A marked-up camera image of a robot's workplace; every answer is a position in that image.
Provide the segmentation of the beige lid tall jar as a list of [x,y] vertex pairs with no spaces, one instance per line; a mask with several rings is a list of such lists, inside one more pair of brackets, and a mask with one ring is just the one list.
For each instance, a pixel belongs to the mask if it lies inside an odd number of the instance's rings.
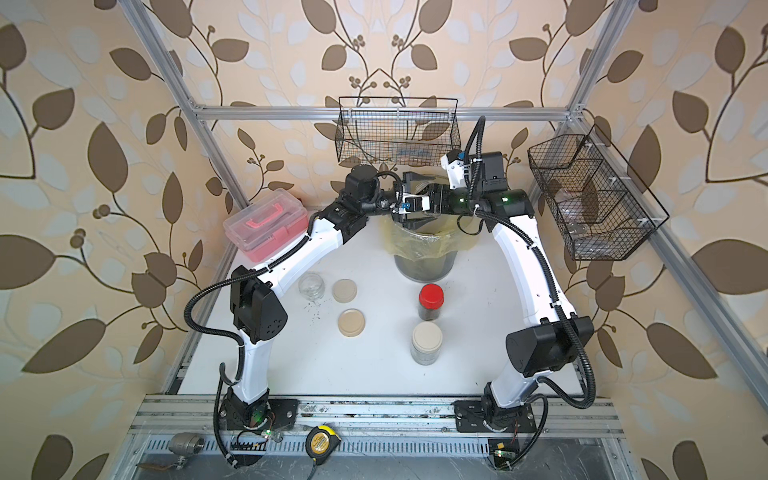
[[411,355],[420,365],[431,365],[436,362],[443,343],[443,332],[433,322],[422,321],[417,324],[411,334]]

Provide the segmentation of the ribbed glass jar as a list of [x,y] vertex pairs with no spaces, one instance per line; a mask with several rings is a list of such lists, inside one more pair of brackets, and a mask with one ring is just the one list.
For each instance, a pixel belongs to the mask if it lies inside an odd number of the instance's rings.
[[298,289],[302,297],[316,302],[325,294],[325,282],[319,274],[307,272],[299,278]]

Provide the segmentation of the tan short jar lid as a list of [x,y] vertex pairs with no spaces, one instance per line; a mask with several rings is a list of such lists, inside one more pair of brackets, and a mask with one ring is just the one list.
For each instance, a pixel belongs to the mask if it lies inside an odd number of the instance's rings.
[[340,333],[345,337],[356,337],[360,335],[366,325],[364,314],[358,309],[344,310],[338,317],[337,326]]

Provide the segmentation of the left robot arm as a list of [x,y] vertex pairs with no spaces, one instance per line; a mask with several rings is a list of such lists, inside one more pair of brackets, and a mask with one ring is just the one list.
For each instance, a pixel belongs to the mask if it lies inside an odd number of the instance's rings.
[[[409,213],[426,206],[429,199],[419,197],[421,189],[413,184],[429,179],[414,172],[398,175],[370,165],[356,166],[347,174],[337,198],[310,216],[307,229],[289,249],[259,268],[240,266],[229,278],[193,295],[183,312],[187,326],[200,334],[228,338],[237,344],[234,377],[227,377],[224,363],[219,366],[215,420],[225,414],[254,429],[269,418],[267,372],[272,340],[288,320],[280,301],[285,290],[325,255],[361,231],[371,216],[387,215],[404,221]],[[197,303],[224,287],[230,289],[234,329],[197,323],[193,319]]]

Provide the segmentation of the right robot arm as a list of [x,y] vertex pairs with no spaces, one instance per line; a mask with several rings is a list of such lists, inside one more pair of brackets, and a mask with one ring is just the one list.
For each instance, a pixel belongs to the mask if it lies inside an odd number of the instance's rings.
[[449,184],[432,188],[429,197],[433,213],[478,219],[480,230],[501,248],[515,281],[522,327],[507,335],[507,364],[481,399],[487,426],[502,430],[514,415],[546,398],[538,391],[541,385],[571,407],[592,406],[596,377],[585,344],[594,327],[589,317],[577,314],[560,287],[527,194],[508,187],[502,154],[483,152],[485,124],[480,117],[465,147],[442,157]]

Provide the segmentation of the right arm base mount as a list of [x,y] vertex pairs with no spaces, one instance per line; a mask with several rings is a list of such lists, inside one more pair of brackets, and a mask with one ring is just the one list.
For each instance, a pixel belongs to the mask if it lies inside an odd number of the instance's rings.
[[534,433],[537,424],[530,405],[502,408],[494,400],[491,383],[475,400],[453,403],[456,429],[460,433]]

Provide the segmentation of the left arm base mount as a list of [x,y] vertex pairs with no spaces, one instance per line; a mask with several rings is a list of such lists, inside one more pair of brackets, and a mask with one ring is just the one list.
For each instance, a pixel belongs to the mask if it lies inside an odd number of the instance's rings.
[[227,395],[220,401],[215,418],[224,423],[224,430],[280,430],[295,424],[298,407],[299,401],[295,398],[266,396],[246,403],[234,395]]

